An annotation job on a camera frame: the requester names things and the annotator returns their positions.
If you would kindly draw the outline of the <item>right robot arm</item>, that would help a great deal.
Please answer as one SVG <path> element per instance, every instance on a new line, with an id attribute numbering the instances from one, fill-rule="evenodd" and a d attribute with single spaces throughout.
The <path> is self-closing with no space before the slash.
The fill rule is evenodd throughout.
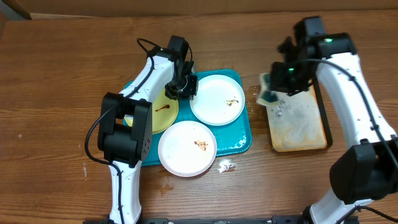
<path id="1" fill-rule="evenodd" d="M 322 83 L 347 147 L 330 168 L 331 189 L 297 222 L 357 223 L 355 212 L 397 192 L 397 133 L 377 107 L 347 33 L 327 34 L 320 17 L 306 17 L 278 50 L 284 61 L 273 63 L 264 100 L 275 102 L 278 93 L 294 96 Z"/>

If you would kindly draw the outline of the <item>yellow plate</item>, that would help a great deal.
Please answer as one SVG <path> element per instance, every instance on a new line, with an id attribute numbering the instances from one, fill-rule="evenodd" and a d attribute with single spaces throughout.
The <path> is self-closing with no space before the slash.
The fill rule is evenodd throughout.
<path id="1" fill-rule="evenodd" d="M 161 133 L 169 128 L 176 120 L 178 111 L 178 100 L 166 97 L 165 88 L 163 88 L 152 104 L 152 133 Z"/>

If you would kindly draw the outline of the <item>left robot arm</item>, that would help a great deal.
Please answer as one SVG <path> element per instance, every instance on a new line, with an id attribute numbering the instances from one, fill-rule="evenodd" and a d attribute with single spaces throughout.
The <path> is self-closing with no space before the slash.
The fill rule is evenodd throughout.
<path id="1" fill-rule="evenodd" d="M 176 35 L 166 47 L 146 50 L 146 64 L 119 93 L 104 95 L 98 128 L 98 149 L 111 171 L 112 210 L 108 223 L 138 223 L 142 215 L 139 180 L 152 144 L 152 105 L 161 91 L 171 100 L 191 100 L 198 90 L 189 43 Z"/>

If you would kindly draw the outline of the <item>white plate with brown stain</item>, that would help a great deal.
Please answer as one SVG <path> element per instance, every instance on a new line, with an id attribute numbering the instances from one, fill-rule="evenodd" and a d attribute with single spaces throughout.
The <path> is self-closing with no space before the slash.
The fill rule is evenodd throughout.
<path id="1" fill-rule="evenodd" d="M 201 122 L 224 126 L 240 116 L 245 101 L 243 89 L 236 80 L 216 74 L 198 82 L 197 95 L 190 101 L 190 107 Z"/>

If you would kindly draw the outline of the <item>green yellow sponge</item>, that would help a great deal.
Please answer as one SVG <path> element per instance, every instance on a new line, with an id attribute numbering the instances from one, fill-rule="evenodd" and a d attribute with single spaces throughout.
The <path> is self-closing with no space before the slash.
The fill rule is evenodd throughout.
<path id="1" fill-rule="evenodd" d="M 256 103 L 262 106 L 269 106 L 278 102 L 277 95 L 270 90 L 271 76 L 269 73 L 261 73 L 259 75 L 259 93 Z"/>

